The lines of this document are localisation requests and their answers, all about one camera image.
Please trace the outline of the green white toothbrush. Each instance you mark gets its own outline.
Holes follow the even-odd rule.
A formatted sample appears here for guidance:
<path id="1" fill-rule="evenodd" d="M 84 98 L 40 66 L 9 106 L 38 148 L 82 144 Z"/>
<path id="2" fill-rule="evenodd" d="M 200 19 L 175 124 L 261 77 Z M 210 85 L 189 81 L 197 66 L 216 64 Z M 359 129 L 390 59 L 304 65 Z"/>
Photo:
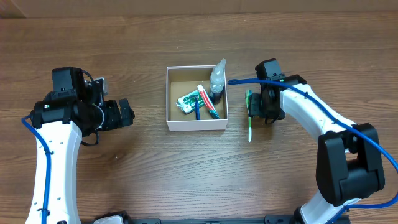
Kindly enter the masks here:
<path id="1" fill-rule="evenodd" d="M 249 115 L 249 97 L 251 96 L 252 91 L 246 90 L 245 92 L 245 100 L 246 100 L 246 109 L 248 112 L 248 142 L 252 141 L 252 126 L 251 126 L 251 117 Z"/>

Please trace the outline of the clear pump sanitizer bottle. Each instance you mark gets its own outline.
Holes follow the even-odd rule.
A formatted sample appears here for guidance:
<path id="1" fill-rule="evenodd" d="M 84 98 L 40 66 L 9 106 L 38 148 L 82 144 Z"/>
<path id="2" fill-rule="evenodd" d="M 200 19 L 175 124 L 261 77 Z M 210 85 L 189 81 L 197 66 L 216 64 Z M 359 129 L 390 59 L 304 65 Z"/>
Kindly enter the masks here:
<path id="1" fill-rule="evenodd" d="M 226 59 L 222 59 L 212 70 L 210 76 L 210 100 L 213 104 L 218 104 L 223 95 L 225 85 Z"/>

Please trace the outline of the white green toothpaste tube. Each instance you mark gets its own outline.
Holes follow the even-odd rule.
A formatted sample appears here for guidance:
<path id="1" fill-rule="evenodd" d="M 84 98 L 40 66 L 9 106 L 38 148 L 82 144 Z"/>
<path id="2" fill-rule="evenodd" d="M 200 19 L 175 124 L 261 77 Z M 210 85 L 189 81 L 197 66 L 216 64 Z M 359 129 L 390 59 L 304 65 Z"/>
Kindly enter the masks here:
<path id="1" fill-rule="evenodd" d="M 206 90 L 204 89 L 204 87 L 202 85 L 198 85 L 197 86 L 198 92 L 206 106 L 206 108 L 208 109 L 209 113 L 211 114 L 211 117 L 213 119 L 220 119 L 212 101 L 210 100 Z"/>

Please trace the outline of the blue disposable razor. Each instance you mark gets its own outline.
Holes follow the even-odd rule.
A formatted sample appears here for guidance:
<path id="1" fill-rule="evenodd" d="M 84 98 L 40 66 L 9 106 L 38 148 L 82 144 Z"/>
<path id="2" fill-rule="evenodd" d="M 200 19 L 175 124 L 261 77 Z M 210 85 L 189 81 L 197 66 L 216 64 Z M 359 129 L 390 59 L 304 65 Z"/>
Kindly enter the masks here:
<path id="1" fill-rule="evenodd" d="M 199 95 L 195 97 L 195 118 L 196 120 L 200 120 L 200 105 L 198 102 Z"/>

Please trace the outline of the green soap bar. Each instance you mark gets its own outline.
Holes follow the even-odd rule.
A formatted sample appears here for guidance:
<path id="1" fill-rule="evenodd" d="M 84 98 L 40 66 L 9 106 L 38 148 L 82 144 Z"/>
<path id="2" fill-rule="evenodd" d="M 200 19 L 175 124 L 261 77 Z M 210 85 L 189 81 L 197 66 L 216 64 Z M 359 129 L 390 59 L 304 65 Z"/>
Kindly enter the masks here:
<path id="1" fill-rule="evenodd" d="M 205 105 L 200 93 L 198 90 L 194 90 L 187 95 L 184 95 L 177 99 L 176 105 L 180 108 L 185 114 L 189 114 L 196 109 L 196 105 L 200 108 Z"/>

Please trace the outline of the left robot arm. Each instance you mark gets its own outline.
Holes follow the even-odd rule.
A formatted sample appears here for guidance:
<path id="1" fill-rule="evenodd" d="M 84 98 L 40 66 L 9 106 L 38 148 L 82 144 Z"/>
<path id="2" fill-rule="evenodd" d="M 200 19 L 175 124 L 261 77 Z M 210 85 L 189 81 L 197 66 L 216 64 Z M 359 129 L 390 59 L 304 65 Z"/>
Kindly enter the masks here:
<path id="1" fill-rule="evenodd" d="M 52 70 L 53 91 L 36 102 L 22 124 L 35 136 L 37 164 L 27 223 L 80 223 L 76 202 L 76 167 L 83 138 L 133 124 L 127 99 L 104 100 L 104 78 L 86 70 Z"/>

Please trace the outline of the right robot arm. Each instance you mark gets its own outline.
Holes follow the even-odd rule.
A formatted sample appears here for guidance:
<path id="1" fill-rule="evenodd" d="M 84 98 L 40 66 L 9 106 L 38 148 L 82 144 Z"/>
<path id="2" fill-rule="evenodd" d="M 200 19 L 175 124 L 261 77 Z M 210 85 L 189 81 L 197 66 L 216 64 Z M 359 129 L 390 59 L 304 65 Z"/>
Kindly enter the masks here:
<path id="1" fill-rule="evenodd" d="M 318 144 L 316 182 L 318 191 L 292 215 L 266 217 L 267 223 L 326 223 L 347 205 L 368 198 L 385 186 L 381 153 L 355 131 L 378 142 L 378 133 L 369 123 L 356 124 L 340 116 L 317 99 L 299 75 L 282 73 L 272 58 L 255 67 L 262 80 L 261 92 L 246 94 L 249 117 L 274 123 L 290 115 Z"/>

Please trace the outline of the white cardboard box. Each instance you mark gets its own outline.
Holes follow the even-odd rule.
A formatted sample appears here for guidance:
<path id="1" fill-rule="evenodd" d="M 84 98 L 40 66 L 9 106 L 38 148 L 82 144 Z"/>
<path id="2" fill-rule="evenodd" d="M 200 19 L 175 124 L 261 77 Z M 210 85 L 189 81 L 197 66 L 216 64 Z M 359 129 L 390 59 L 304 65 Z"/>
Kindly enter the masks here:
<path id="1" fill-rule="evenodd" d="M 215 105 L 220 119 L 213 119 L 206 107 L 200 108 L 200 119 L 195 113 L 185 114 L 178 106 L 177 100 L 202 85 L 210 90 L 212 65 L 172 66 L 166 68 L 165 107 L 166 122 L 170 131 L 205 131 L 225 130 L 228 120 L 228 94 L 224 89 L 221 100 Z"/>

